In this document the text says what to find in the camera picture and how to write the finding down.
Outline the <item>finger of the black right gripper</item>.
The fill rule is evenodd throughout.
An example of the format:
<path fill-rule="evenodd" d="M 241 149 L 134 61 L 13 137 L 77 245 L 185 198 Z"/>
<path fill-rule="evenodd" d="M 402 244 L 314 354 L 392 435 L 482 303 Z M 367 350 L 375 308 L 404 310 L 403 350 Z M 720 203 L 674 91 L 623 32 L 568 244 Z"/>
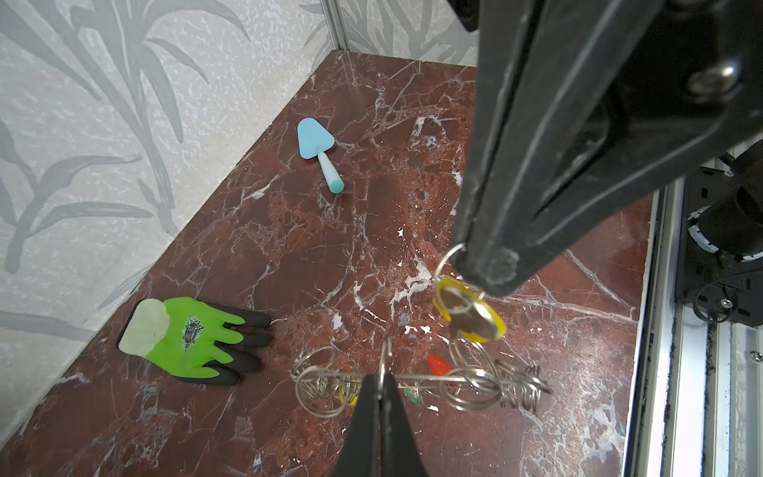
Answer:
<path fill-rule="evenodd" d="M 452 240 L 456 270 L 490 295 L 518 283 L 518 167 L 538 127 L 601 99 L 659 1 L 484 1 L 472 138 Z"/>

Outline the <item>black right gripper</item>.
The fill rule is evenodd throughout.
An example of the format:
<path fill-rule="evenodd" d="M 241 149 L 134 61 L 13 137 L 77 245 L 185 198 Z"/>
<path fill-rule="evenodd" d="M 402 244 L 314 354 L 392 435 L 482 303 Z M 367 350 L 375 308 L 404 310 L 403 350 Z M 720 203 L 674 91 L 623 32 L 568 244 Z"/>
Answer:
<path fill-rule="evenodd" d="M 479 35 L 484 1 L 457 1 Z M 762 129 L 762 5 L 659 1 L 601 99 L 538 127 L 518 167 L 518 283 L 604 220 Z"/>

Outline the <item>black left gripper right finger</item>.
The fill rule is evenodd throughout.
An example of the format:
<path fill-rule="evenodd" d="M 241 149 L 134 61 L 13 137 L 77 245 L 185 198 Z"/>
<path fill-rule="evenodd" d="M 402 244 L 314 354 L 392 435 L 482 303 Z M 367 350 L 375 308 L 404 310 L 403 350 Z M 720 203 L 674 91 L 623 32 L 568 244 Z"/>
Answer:
<path fill-rule="evenodd" d="M 397 380 L 387 374 L 381 385 L 381 475 L 427 477 Z"/>

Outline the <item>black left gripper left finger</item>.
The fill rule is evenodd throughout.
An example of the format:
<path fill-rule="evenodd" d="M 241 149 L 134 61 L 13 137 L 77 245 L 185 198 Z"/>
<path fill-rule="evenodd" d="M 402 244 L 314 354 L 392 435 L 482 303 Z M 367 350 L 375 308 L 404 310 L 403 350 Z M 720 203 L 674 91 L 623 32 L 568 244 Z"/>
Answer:
<path fill-rule="evenodd" d="M 357 407 L 346 433 L 334 477 L 374 477 L 381 475 L 381 395 L 379 377 L 363 379 Z"/>

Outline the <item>metal keyring bunch with tags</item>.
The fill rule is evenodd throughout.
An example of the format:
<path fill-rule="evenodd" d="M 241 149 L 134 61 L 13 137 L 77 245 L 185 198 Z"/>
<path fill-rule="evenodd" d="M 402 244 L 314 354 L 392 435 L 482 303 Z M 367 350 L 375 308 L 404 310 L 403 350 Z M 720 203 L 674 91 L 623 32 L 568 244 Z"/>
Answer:
<path fill-rule="evenodd" d="M 540 377 L 540 368 L 519 368 L 493 359 L 486 346 L 461 336 L 448 344 L 447 361 L 429 358 L 427 374 L 397 375 L 397 389 L 418 407 L 427 398 L 441 399 L 459 411 L 486 411 L 491 407 L 511 407 L 536 413 L 544 396 L 552 394 Z M 316 417 L 331 419 L 355 407 L 364 375 L 339 368 L 343 352 L 334 345 L 304 356 L 290 371 L 300 405 Z"/>

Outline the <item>yellow key tag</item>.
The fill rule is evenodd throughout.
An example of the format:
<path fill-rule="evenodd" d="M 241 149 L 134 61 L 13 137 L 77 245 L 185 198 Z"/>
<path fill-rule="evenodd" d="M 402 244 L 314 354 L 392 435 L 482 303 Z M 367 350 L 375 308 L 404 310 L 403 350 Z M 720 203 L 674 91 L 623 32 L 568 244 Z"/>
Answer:
<path fill-rule="evenodd" d="M 472 343 L 495 342 L 505 336 L 507 326 L 486 302 L 484 292 L 475 292 L 462 281 L 443 274 L 449 260 L 465 250 L 464 244 L 453 246 L 435 268 L 433 303 L 448 322 L 449 338 L 466 338 Z"/>

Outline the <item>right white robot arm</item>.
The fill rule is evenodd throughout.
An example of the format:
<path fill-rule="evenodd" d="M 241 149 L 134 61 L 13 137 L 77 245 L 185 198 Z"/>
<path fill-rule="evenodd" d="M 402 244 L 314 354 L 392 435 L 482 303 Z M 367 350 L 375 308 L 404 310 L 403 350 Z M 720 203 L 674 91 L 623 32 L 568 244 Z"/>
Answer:
<path fill-rule="evenodd" d="M 718 158 L 682 226 L 679 299 L 761 324 L 762 5 L 454 1 L 479 36 L 451 264 L 505 296 L 610 216 Z"/>

